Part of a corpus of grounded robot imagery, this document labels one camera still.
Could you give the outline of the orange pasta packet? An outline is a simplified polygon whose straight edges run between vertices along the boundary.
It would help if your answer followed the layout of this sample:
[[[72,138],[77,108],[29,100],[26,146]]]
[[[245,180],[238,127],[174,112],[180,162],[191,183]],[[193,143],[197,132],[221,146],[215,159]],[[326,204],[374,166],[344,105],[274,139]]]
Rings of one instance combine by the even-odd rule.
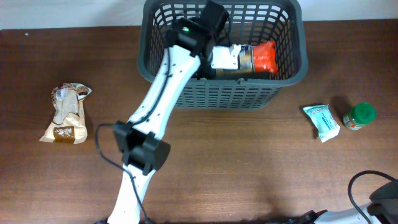
[[[213,69],[219,80],[266,79],[276,75],[276,42],[266,41],[259,45],[241,45],[237,70]]]

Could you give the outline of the grey plastic basket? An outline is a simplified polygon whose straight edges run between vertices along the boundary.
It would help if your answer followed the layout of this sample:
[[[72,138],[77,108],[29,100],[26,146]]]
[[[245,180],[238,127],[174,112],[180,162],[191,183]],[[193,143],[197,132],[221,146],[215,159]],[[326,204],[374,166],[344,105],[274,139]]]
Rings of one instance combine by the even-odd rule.
[[[164,55],[164,36],[174,19],[199,16],[203,0],[147,0],[144,3],[138,69],[153,82]],[[189,109],[256,110],[264,107],[282,87],[298,83],[308,71],[302,9],[298,1],[227,0],[225,29],[230,38],[222,45],[259,45],[275,42],[275,74],[242,74],[212,80],[193,76],[177,100]]]

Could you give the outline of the green white wipes packet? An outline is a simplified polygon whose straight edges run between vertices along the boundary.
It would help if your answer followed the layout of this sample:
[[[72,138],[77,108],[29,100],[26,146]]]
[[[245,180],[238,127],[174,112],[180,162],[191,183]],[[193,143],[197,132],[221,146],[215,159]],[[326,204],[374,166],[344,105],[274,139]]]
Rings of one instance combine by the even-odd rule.
[[[303,108],[303,112],[308,115],[318,129],[318,136],[322,143],[339,134],[340,126],[330,113],[329,105],[306,106]]]

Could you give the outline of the brown bread bag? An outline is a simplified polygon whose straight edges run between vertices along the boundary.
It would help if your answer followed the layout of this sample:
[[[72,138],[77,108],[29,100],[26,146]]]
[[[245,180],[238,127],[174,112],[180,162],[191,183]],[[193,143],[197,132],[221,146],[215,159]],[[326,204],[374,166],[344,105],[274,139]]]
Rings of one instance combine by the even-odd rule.
[[[83,101],[91,92],[91,88],[81,83],[55,87],[51,93],[55,114],[39,141],[83,143],[88,136]]]

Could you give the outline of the green lid jar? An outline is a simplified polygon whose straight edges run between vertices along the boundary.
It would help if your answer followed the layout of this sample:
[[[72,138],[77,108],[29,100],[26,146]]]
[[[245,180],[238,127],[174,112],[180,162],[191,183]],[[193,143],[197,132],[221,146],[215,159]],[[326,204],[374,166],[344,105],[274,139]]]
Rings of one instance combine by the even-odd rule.
[[[362,102],[343,116],[343,124],[350,130],[359,130],[372,123],[377,117],[376,109],[370,103]]]

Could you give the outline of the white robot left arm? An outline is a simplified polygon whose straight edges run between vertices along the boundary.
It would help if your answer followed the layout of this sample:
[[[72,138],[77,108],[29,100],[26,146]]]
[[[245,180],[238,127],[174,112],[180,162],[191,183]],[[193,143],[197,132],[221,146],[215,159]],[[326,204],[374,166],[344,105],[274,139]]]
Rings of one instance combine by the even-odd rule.
[[[162,140],[170,114],[201,60],[211,59],[228,17],[222,5],[208,1],[199,17],[175,20],[165,31],[163,61],[144,101],[128,122],[111,125],[123,177],[108,223],[139,223],[147,216],[142,202],[150,179],[170,153]]]

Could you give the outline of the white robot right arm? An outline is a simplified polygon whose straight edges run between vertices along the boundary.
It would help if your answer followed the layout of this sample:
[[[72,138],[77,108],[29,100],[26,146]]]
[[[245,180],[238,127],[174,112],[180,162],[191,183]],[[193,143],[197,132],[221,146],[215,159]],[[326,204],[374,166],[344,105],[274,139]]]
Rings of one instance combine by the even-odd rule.
[[[369,197],[370,203],[359,209],[372,224],[397,224],[397,184],[389,182],[375,190]],[[289,220],[288,224],[368,224],[355,208],[340,212],[309,211],[299,218]]]

